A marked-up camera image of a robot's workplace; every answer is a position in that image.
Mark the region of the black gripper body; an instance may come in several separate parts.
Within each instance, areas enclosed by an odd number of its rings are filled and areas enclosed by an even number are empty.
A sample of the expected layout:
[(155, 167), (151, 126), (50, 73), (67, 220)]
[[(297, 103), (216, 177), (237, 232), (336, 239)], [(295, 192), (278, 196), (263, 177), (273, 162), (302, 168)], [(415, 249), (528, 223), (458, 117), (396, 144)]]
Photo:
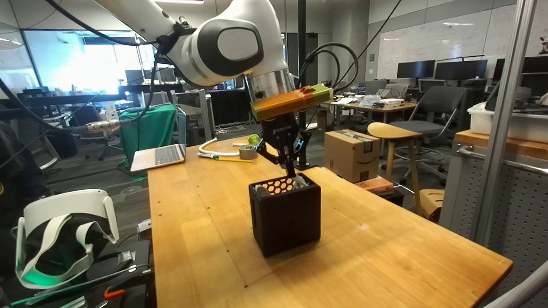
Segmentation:
[(261, 141), (268, 143), (275, 156), (282, 156), (287, 162), (287, 148), (297, 146), (300, 151), (300, 126), (294, 114), (266, 120), (261, 127)]

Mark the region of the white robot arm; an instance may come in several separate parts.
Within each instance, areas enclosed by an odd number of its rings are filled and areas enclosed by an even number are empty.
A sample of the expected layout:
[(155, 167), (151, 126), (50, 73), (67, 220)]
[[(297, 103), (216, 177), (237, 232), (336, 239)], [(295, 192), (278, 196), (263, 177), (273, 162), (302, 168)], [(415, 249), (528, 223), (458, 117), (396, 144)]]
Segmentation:
[(211, 88), (246, 78), (263, 139), (276, 148), (270, 155), (288, 177), (295, 175), (299, 103), (295, 81), (285, 61), (283, 35), (270, 0), (232, 0), (201, 26), (175, 21), (155, 0), (98, 0), (121, 23), (158, 47), (196, 88)]

